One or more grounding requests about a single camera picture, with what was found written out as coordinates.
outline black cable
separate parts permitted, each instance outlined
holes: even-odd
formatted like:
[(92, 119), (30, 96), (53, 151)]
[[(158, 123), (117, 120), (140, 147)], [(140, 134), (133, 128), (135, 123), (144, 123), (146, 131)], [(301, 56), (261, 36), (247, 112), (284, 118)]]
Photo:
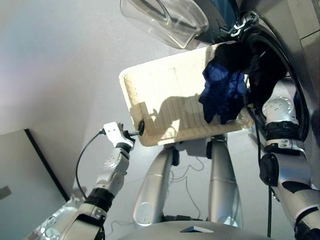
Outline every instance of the black cable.
[(88, 141), (88, 143), (84, 146), (84, 148), (82, 149), (81, 153), (80, 153), (80, 156), (78, 158), (78, 161), (76, 162), (76, 166), (75, 166), (75, 181), (76, 181), (76, 184), (79, 188), (79, 191), (81, 193), (81, 195), (83, 196), (83, 198), (85, 200), (87, 200), (87, 196), (84, 192), (84, 190), (82, 189), (81, 185), (80, 185), (80, 182), (79, 182), (79, 177), (78, 177), (78, 168), (79, 168), (79, 163), (80, 163), (80, 159), (82, 157), (82, 155), (84, 154), (85, 150), (87, 149), (87, 147), (93, 142), (93, 140), (96, 139), (96, 137), (98, 137), (99, 135), (101, 134), (101, 132), (98, 132), (93, 138), (91, 138), (90, 141)]
[[(254, 63), (254, 65), (250, 68), (250, 71), (246, 77), (245, 80), (245, 84), (247, 85), (248, 83), (248, 79), (249, 79), (249, 75), (252, 71), (252, 69), (258, 64), (259, 59), (266, 53), (266, 51), (264, 51), (256, 60), (256, 62)], [(248, 103), (247, 103), (247, 99), (246, 96), (243, 96), (243, 101), (244, 101), (244, 106), (248, 109)], [(254, 118), (254, 128), (255, 128), (255, 135), (256, 135), (256, 143), (258, 145), (258, 164), (260, 165), (260, 161), (261, 161), (261, 141), (260, 141), (260, 134), (259, 134), (259, 129), (258, 129), (258, 124), (257, 124), (257, 120)], [(271, 238), (271, 219), (272, 219), (272, 188), (271, 186), (268, 186), (268, 217), (267, 217), (267, 237)]]
[[(76, 166), (75, 166), (75, 181), (76, 181), (76, 184), (79, 188), (79, 191), (80, 193), (82, 194), (83, 198), (85, 200), (87, 200), (87, 196), (84, 192), (84, 190), (82, 189), (81, 185), (80, 185), (80, 182), (79, 182), (79, 176), (78, 176), (78, 168), (79, 168), (79, 163), (80, 163), (80, 159), (82, 157), (82, 155), (84, 154), (85, 150), (87, 149), (87, 147), (93, 142), (93, 140), (95, 140), (100, 134), (104, 134), (104, 131), (103, 130), (100, 130), (93, 138), (90, 139), (90, 141), (88, 141), (88, 143), (84, 146), (84, 148), (82, 149), (81, 153), (80, 153), (80, 156), (76, 162)], [(104, 226), (101, 227), (101, 232), (103, 233), (102, 235), (102, 239), (105, 240), (106, 239), (106, 235), (105, 235), (105, 228)]]
[(268, 198), (268, 225), (267, 225), (267, 237), (271, 238), (271, 218), (272, 218), (272, 189), (268, 187), (269, 198)]

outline washing machine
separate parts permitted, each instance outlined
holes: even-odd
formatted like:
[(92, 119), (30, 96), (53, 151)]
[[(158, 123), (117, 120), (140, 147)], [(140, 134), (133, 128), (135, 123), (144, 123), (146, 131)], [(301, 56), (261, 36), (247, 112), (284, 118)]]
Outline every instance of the washing machine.
[(260, 111), (250, 114), (265, 137), (262, 105), (280, 78), (292, 82), (299, 138), (312, 184), (320, 189), (319, 0), (122, 0), (120, 8), (137, 27), (174, 48), (238, 41), (257, 54), (267, 51), (269, 60), (260, 66), (260, 74), (267, 74), (252, 90), (264, 95), (255, 100)]

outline wire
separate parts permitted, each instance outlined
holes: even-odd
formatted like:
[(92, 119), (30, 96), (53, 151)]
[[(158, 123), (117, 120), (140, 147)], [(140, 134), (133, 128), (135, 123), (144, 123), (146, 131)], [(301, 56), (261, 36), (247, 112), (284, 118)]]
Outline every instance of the wire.
[(196, 204), (196, 202), (194, 201), (193, 197), (191, 196), (191, 193), (188, 188), (188, 176), (186, 176), (190, 168), (197, 171), (197, 172), (200, 172), (205, 168), (204, 163), (197, 156), (195, 158), (201, 163), (201, 168), (196, 169), (191, 164), (189, 164), (188, 167), (186, 168), (184, 174), (182, 174), (182, 176), (177, 177), (177, 178), (174, 178), (175, 175), (174, 175), (173, 171), (170, 171), (172, 174), (172, 178), (170, 178), (171, 182), (169, 184), (171, 185), (172, 183), (179, 183), (179, 182), (182, 182), (183, 180), (185, 180), (185, 190), (188, 193), (188, 196), (189, 196), (191, 202), (193, 203), (193, 205), (195, 206), (195, 208), (198, 211), (197, 219), (200, 219), (201, 211), (200, 211), (198, 205)]
[(113, 227), (114, 224), (118, 224), (120, 226), (130, 226), (134, 223), (132, 221), (129, 222), (129, 221), (114, 220), (110, 224), (111, 231), (106, 235), (106, 237), (109, 237), (111, 234), (114, 233), (114, 227)]
[[(79, 163), (80, 163), (80, 160), (81, 160), (81, 157), (82, 155), (84, 154), (85, 150), (87, 149), (87, 147), (100, 135), (100, 134), (103, 134), (103, 130), (100, 130), (93, 138), (90, 139), (90, 141), (87, 142), (87, 144), (84, 146), (84, 148), (82, 149), (81, 153), (80, 153), (80, 156), (76, 162), (76, 166), (75, 166), (75, 181), (76, 181), (76, 184), (78, 186), (78, 189), (81, 193), (81, 195), (83, 196), (83, 198), (85, 200), (87, 200), (87, 196), (84, 192), (84, 190), (82, 189), (81, 185), (80, 185), (80, 182), (79, 182), (79, 176), (78, 176), (78, 168), (79, 168)], [(101, 232), (103, 233), (102, 235), (102, 239), (105, 240), (106, 239), (106, 235), (105, 235), (105, 228), (104, 226), (101, 227)]]
[[(252, 69), (258, 64), (259, 59), (268, 51), (269, 49), (265, 50), (256, 60), (256, 62), (254, 63), (254, 65), (250, 68), (250, 71), (248, 73), (248, 75), (246, 76), (245, 79), (245, 85), (248, 85), (248, 80), (249, 80), (249, 75), (252, 71)], [(243, 102), (244, 102), (244, 106), (248, 109), (248, 103), (247, 103), (247, 99), (246, 96), (243, 96)], [(260, 161), (261, 161), (261, 141), (260, 141), (260, 134), (259, 134), (259, 129), (258, 129), (258, 124), (257, 124), (257, 120), (255, 118), (253, 118), (254, 121), (254, 128), (255, 128), (255, 135), (256, 135), (256, 143), (258, 145), (258, 164), (260, 165)], [(272, 188), (271, 186), (268, 186), (268, 217), (267, 217), (267, 237), (271, 238), (271, 220), (272, 220)]]
[(268, 188), (269, 199), (268, 199), (268, 225), (267, 225), (267, 237), (271, 238), (271, 219), (272, 219), (272, 189), (271, 186)]

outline gray floor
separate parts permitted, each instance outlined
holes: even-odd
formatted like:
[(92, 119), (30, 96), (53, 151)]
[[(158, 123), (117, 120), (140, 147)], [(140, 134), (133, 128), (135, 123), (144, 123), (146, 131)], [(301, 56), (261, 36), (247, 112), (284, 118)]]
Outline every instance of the gray floor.
[[(259, 179), (256, 144), (249, 138), (248, 130), (245, 129), (229, 133), (228, 146), (239, 185), (244, 229), (266, 235), (268, 189)], [(134, 203), (144, 175), (160, 149), (160, 146), (144, 147), (137, 142), (131, 154), (125, 184), (118, 196), (116, 196), (108, 213), (105, 224), (108, 239), (116, 240), (135, 229), (132, 224)], [(187, 174), (187, 181), (191, 196), (201, 211), (200, 218), (204, 220), (208, 216), (211, 160), (203, 157), (199, 159), (204, 163), (204, 169), (200, 172), (190, 169)], [(181, 176), (189, 164), (196, 169), (200, 169), (202, 166), (194, 156), (188, 156), (186, 151), (180, 152), (180, 165), (172, 167), (174, 177)], [(90, 161), (86, 160), (81, 163), (80, 175), (84, 176), (81, 178), (83, 185), (92, 186), (93, 181), (89, 181), (89, 178), (86, 178), (85, 175), (96, 171), (96, 168), (97, 166)], [(287, 221), (280, 203), (275, 199), (272, 201), (272, 213), (272, 238), (276, 240), (293, 240), (292, 227)], [(188, 196), (185, 181), (175, 182), (170, 185), (164, 206), (164, 214), (197, 217), (198, 211)]]

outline gray panel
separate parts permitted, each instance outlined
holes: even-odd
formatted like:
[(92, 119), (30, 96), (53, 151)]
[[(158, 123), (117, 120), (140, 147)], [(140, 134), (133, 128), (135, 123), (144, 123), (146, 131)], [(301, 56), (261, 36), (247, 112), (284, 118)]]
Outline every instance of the gray panel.
[[(213, 232), (181, 232), (198, 227)], [(239, 227), (209, 221), (167, 221), (147, 226), (129, 234), (122, 240), (270, 240)]]
[(300, 39), (305, 38), (320, 29), (312, 1), (288, 0), (288, 5)]
[(301, 45), (308, 64), (309, 73), (311, 76), (313, 88), (316, 90), (317, 98), (319, 99), (319, 79), (320, 79), (320, 31), (311, 34), (301, 40)]

